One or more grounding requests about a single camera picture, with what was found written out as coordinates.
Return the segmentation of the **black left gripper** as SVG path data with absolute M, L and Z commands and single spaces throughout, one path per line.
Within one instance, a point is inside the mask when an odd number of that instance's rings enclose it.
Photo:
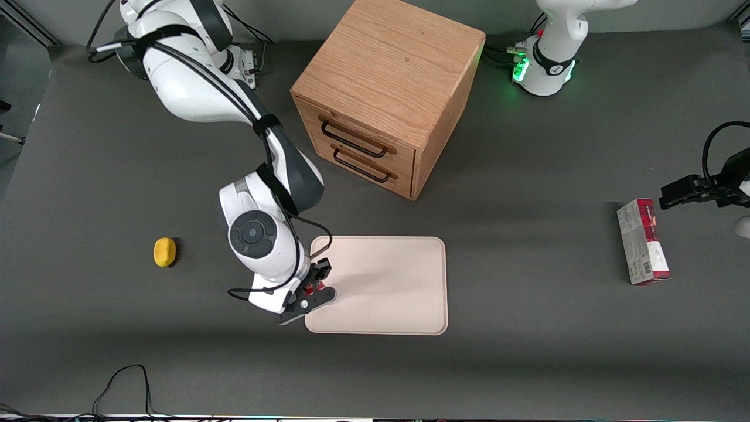
M 721 171 L 713 176 L 716 189 L 722 198 L 716 198 L 716 206 L 724 208 L 739 203 L 748 203 L 749 148 L 731 155 Z M 671 209 L 680 204 L 704 203 L 715 200 L 715 192 L 704 177 L 688 175 L 660 189 L 661 209 Z

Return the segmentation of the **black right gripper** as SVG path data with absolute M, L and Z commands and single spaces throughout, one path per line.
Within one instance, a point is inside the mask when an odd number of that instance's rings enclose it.
M 316 283 L 325 280 L 332 269 L 329 259 L 323 259 L 311 264 L 313 278 L 306 278 L 294 290 L 290 290 L 286 297 L 286 307 L 277 317 L 277 324 L 285 326 L 300 318 L 304 318 L 314 310 L 334 301 L 337 291 L 332 287 L 316 290 Z

